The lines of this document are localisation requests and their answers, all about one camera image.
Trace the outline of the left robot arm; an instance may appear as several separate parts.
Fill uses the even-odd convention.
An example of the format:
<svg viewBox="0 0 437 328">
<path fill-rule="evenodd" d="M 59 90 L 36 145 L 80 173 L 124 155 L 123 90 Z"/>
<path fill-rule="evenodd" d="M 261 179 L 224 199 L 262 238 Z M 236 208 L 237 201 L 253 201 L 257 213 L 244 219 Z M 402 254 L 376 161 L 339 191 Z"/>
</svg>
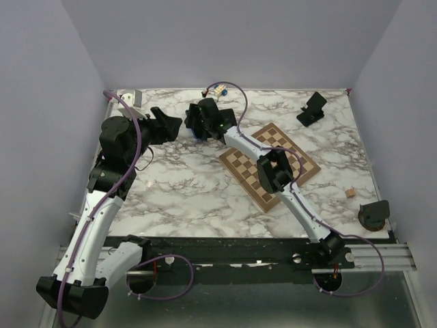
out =
<svg viewBox="0 0 437 328">
<path fill-rule="evenodd" d="M 106 260 L 99 260 L 109 228 L 137 176 L 137 160 L 148 146 L 178 137 L 181 118 L 158 107 L 151 111 L 152 116 L 138 120 L 110 117 L 101 125 L 101 150 L 89 175 L 79 223 L 53 274 L 36 285 L 37 293 L 59 312 L 98 318 L 115 282 L 129 269 L 143 270 L 151 263 L 150 240 L 135 236 L 127 236 Z"/>
</svg>

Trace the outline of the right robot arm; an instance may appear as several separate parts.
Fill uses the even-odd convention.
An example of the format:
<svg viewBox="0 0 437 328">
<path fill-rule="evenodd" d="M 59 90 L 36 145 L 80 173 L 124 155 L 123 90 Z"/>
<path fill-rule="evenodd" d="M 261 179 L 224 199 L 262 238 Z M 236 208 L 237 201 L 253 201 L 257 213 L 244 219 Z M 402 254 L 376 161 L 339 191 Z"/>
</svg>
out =
<svg viewBox="0 0 437 328">
<path fill-rule="evenodd" d="M 315 262 L 328 268 L 338 261 L 345 242 L 340 233 L 334 231 L 313 210 L 300 192 L 298 177 L 292 172 L 287 158 L 287 154 L 293 154 L 293 151 L 267 146 L 254 137 L 246 136 L 240 129 L 234 110 L 220 110 L 213 98 L 190 104 L 184 123 L 200 139 L 218 140 L 254 161 L 261 187 L 279 198 L 305 229 L 314 244 Z"/>
</svg>

